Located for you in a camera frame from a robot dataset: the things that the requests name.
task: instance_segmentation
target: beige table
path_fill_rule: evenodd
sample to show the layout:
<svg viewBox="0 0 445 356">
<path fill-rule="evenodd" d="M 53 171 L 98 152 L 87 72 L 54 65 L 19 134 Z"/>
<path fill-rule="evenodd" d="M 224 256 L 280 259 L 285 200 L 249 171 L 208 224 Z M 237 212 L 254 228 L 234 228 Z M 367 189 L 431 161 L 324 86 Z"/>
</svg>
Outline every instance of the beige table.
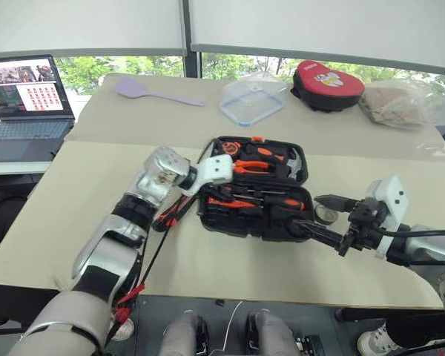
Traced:
<svg viewBox="0 0 445 356">
<path fill-rule="evenodd" d="M 0 245 L 0 284 L 55 288 L 153 146 L 67 142 Z M 195 159 L 199 150 L 178 148 Z M 397 174 L 410 204 L 404 222 L 445 228 L 445 162 L 307 155 L 313 196 L 362 197 L 374 179 Z M 346 215 L 334 227 L 346 229 Z M 148 256 L 161 234 L 152 233 Z M 206 231 L 194 211 L 165 243 L 145 293 L 345 306 L 441 307 L 405 268 L 320 243 L 268 243 Z"/>
<path fill-rule="evenodd" d="M 402 131 L 376 125 L 357 105 L 339 113 L 314 112 L 288 93 L 284 109 L 242 128 L 219 108 L 227 81 L 132 76 L 147 90 L 202 100 L 206 106 L 200 108 L 153 97 L 127 99 L 112 91 L 120 78 L 106 78 L 66 140 L 201 148 L 210 137 L 263 136 L 299 142 L 308 154 L 445 159 L 445 142 L 435 127 Z"/>
</svg>

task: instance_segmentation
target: red case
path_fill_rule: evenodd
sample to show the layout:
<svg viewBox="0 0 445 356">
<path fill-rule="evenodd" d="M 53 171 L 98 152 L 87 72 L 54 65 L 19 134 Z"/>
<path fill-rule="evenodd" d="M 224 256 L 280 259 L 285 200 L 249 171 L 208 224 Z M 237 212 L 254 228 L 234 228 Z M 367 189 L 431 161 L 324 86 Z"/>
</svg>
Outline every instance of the red case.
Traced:
<svg viewBox="0 0 445 356">
<path fill-rule="evenodd" d="M 291 92 L 313 110 L 341 111 L 356 105 L 364 92 L 358 78 L 316 61 L 303 61 L 294 74 Z"/>
</svg>

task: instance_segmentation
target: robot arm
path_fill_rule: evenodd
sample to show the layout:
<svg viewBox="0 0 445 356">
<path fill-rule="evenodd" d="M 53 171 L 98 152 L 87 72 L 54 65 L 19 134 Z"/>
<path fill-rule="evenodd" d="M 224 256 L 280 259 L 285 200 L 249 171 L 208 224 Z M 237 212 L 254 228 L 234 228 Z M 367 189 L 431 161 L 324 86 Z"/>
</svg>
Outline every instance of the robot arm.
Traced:
<svg viewBox="0 0 445 356">
<path fill-rule="evenodd" d="M 374 249 L 376 257 L 410 268 L 433 287 L 445 309 L 445 231 L 401 224 L 408 202 L 397 177 L 373 182 L 363 200 L 335 195 L 315 200 L 332 210 L 349 212 L 350 225 L 341 235 L 314 222 L 294 221 L 304 234 L 334 247 L 341 256 L 349 248 Z"/>
<path fill-rule="evenodd" d="M 207 183 L 231 180 L 229 155 L 209 157 L 192 167 L 171 148 L 156 149 L 77 257 L 70 290 L 45 306 L 9 355 L 101 355 L 112 305 L 137 284 L 139 250 L 171 189 L 179 186 L 192 196 Z"/>
</svg>

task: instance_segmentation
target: laptop keyboard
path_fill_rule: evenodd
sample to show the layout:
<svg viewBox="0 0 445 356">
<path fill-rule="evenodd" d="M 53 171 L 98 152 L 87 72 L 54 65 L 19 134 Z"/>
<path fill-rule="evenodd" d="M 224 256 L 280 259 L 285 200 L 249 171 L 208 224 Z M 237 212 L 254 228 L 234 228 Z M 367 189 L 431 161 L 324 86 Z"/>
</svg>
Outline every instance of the laptop keyboard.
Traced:
<svg viewBox="0 0 445 356">
<path fill-rule="evenodd" d="M 0 141 L 6 139 L 58 139 L 68 127 L 68 121 L 0 122 Z"/>
</svg>

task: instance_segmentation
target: laptop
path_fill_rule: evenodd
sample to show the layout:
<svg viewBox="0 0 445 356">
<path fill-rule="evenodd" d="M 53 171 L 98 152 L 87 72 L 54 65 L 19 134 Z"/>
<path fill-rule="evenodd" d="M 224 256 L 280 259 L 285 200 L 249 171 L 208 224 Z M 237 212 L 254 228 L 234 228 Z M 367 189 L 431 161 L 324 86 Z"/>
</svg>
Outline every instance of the laptop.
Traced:
<svg viewBox="0 0 445 356">
<path fill-rule="evenodd" d="M 0 162 L 49 162 L 74 125 L 49 55 L 0 59 Z"/>
</svg>

